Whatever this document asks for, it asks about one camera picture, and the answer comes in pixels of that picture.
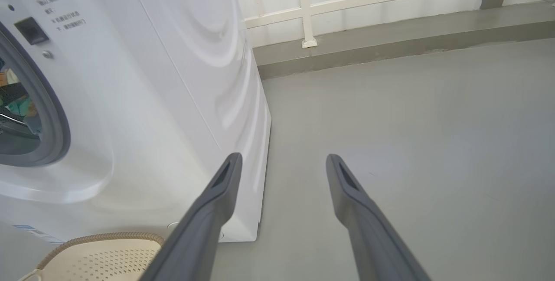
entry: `floor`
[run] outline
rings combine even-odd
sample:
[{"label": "floor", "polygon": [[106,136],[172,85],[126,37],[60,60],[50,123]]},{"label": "floor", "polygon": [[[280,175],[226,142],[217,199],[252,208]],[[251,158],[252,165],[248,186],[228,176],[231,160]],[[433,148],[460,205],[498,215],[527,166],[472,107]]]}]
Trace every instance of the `floor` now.
[{"label": "floor", "polygon": [[341,155],[430,277],[553,280],[555,39],[268,79],[258,240],[213,281],[356,281],[325,157]]}]

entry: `washing machine door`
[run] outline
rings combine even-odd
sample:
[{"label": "washing machine door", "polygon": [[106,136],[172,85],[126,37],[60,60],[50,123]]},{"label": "washing machine door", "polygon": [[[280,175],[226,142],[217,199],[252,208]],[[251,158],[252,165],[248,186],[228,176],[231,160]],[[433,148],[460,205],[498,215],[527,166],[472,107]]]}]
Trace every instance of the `washing machine door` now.
[{"label": "washing machine door", "polygon": [[[45,39],[32,18],[31,42]],[[0,23],[0,164],[40,166],[62,158],[69,126],[56,94],[20,43]]]}]

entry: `white washing machine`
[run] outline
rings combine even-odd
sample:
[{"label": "white washing machine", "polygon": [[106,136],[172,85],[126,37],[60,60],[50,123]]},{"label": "white washing machine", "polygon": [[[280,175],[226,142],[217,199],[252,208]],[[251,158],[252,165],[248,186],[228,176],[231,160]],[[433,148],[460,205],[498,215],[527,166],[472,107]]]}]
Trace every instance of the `white washing machine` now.
[{"label": "white washing machine", "polygon": [[256,239],[271,117],[237,0],[0,0],[0,22],[3,221],[167,236],[239,151],[220,237]]}]

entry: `beige plastic basket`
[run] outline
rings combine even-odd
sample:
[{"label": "beige plastic basket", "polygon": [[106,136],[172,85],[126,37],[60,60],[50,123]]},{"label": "beige plastic basket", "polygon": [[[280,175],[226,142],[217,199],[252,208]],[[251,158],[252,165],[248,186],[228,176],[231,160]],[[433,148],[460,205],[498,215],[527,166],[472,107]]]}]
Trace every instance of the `beige plastic basket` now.
[{"label": "beige plastic basket", "polygon": [[73,239],[55,248],[20,281],[135,281],[163,244],[160,236],[139,232]]}]

